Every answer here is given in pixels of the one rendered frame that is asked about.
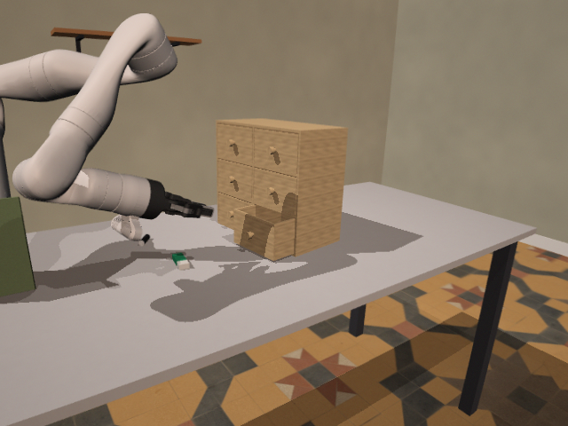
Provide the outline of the small wooden chest of drawers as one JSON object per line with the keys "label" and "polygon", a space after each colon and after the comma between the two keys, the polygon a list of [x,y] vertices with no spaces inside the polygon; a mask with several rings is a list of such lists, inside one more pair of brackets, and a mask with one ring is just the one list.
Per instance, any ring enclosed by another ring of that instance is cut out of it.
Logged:
{"label": "small wooden chest of drawers", "polygon": [[[339,241],[348,128],[332,126],[333,129],[313,130],[323,128],[245,124],[262,120],[268,119],[216,120],[216,136],[219,122],[253,127],[252,163],[218,156],[217,152],[217,222],[233,229],[231,226],[219,222],[218,197],[220,193],[225,193],[251,202],[252,205],[256,204],[295,217],[295,245],[294,254],[291,256],[301,256]],[[259,128],[299,133],[297,174],[254,164],[255,133],[256,129]],[[252,166],[252,201],[218,190],[219,159]],[[297,177],[295,215],[254,201],[254,172],[256,167]]]}

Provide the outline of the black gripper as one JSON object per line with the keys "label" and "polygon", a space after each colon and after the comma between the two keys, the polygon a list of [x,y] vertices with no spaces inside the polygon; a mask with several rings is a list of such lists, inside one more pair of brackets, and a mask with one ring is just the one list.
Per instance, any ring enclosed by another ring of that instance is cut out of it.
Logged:
{"label": "black gripper", "polygon": [[[165,192],[161,182],[148,179],[151,188],[150,201],[145,213],[139,218],[155,219],[162,211],[168,215],[182,217],[213,217],[214,208],[203,203],[190,201],[182,196]],[[200,204],[200,205],[199,205]],[[179,206],[180,205],[180,206]],[[183,207],[184,206],[184,207]]]}

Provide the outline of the white and green eraser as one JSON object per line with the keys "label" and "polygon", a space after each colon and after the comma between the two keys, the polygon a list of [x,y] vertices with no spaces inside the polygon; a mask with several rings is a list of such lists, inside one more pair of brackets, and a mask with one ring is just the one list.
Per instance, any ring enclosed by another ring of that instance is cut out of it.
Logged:
{"label": "white and green eraser", "polygon": [[189,269],[189,262],[182,253],[172,254],[172,260],[179,270]]}

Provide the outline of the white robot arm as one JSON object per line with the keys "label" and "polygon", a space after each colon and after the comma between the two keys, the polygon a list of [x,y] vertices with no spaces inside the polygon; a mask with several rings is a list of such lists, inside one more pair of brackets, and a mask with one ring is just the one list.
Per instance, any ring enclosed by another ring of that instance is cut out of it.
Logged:
{"label": "white robot arm", "polygon": [[113,218],[112,228],[131,241],[139,241],[142,228],[138,218],[145,213],[151,195],[148,180],[82,166],[114,117],[120,85],[160,79],[177,63],[159,20],[140,13],[115,30],[100,57],[53,50],[0,65],[0,199],[11,197],[1,98],[48,102],[77,94],[38,151],[15,168],[13,185],[32,201],[119,214]]}

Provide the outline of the light wood drawer front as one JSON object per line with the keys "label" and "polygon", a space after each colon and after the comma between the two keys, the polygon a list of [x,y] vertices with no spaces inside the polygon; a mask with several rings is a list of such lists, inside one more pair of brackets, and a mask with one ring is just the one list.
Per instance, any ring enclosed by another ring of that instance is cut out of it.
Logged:
{"label": "light wood drawer front", "polygon": [[233,228],[233,210],[252,205],[251,202],[221,193],[218,197],[219,222]]}
{"label": "light wood drawer front", "polygon": [[296,218],[259,205],[237,208],[234,242],[272,261],[294,254]]}
{"label": "light wood drawer front", "polygon": [[254,201],[296,214],[297,177],[256,167],[254,172]]}
{"label": "light wood drawer front", "polygon": [[252,163],[252,139],[252,127],[220,123],[217,128],[218,156]]}
{"label": "light wood drawer front", "polygon": [[297,174],[298,137],[295,132],[257,129],[254,164]]}
{"label": "light wood drawer front", "polygon": [[218,190],[252,201],[252,166],[220,159]]}

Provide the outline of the black battery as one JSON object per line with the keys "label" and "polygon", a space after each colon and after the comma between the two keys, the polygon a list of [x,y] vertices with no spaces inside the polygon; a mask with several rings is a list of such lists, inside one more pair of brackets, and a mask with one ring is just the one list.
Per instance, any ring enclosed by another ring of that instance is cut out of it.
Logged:
{"label": "black battery", "polygon": [[146,234],[146,235],[139,241],[138,244],[139,244],[140,246],[144,246],[145,243],[146,243],[149,239],[150,239],[150,235],[149,235],[149,234]]}

